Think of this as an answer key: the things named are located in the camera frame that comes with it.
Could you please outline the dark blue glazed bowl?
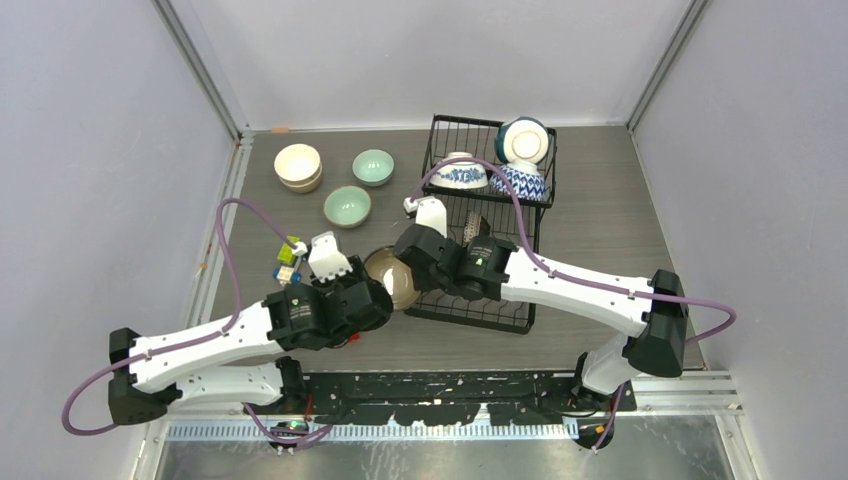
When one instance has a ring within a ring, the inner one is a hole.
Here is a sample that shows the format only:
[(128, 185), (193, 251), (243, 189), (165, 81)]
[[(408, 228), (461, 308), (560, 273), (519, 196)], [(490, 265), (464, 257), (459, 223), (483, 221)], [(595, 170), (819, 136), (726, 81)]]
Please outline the dark blue glazed bowl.
[(395, 311), (410, 308), (420, 297), (411, 269), (394, 255), (392, 246), (373, 251), (364, 261), (364, 267), (370, 278), (386, 288)]

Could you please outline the light green bowl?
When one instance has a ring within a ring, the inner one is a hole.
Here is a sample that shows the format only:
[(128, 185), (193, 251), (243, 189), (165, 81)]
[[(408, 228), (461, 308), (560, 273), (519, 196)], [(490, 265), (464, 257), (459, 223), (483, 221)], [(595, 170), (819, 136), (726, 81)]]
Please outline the light green bowl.
[(363, 224), (372, 209), (372, 199), (364, 189), (347, 185), (332, 191), (325, 199), (323, 213), (334, 226), (352, 229)]

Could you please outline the pale green striped bowl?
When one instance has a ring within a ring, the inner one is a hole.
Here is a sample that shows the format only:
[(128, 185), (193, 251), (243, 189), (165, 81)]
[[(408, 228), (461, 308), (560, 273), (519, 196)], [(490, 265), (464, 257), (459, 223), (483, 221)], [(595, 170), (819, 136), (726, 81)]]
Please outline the pale green striped bowl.
[(369, 149), (359, 153), (352, 161), (352, 173), (363, 185), (379, 187), (387, 183), (395, 168), (391, 154), (380, 149)]

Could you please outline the beige bowl with flower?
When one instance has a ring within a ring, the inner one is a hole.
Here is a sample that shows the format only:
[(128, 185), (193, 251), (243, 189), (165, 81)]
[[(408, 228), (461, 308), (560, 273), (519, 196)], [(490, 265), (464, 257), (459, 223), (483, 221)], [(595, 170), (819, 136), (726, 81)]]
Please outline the beige bowl with flower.
[(307, 144), (292, 144), (280, 150), (274, 159), (274, 171), (287, 184), (312, 181), (321, 170), (319, 152)]

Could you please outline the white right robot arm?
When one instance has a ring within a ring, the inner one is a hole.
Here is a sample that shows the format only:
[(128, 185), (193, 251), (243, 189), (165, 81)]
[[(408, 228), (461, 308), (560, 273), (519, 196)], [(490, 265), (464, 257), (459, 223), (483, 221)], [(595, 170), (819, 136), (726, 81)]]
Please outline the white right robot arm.
[(532, 303), (574, 313), (618, 334), (578, 362), (574, 403), (596, 410), (640, 374), (675, 378), (683, 371), (687, 313), (675, 301), (653, 299), (653, 286), (677, 295), (668, 271), (654, 278), (615, 277), (537, 257), (508, 240), (478, 235), (461, 245), (437, 230), (412, 225), (394, 246), (416, 289), (441, 290), (468, 301)]

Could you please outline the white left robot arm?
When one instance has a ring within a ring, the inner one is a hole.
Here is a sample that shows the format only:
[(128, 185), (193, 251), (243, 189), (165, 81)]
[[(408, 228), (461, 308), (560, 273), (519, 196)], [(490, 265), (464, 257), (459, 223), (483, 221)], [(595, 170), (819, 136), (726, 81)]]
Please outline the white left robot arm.
[(116, 366), (108, 383), (108, 408), (116, 425), (163, 417), (186, 401), (213, 367), (260, 356), (335, 348), (353, 335), (382, 327), (393, 311), (390, 293), (369, 277), (358, 256), (352, 272), (329, 282), (289, 283), (230, 317), (156, 337), (124, 327), (109, 335)]

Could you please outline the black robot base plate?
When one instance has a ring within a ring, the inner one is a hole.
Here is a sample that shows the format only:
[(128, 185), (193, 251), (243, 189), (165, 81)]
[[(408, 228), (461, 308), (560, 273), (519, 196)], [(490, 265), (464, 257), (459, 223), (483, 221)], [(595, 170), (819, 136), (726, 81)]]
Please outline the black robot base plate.
[(612, 405), (610, 396), (579, 393), (569, 371), (335, 372), (306, 374), (254, 410), (332, 425), (456, 426), (488, 417), (510, 426), (604, 416)]

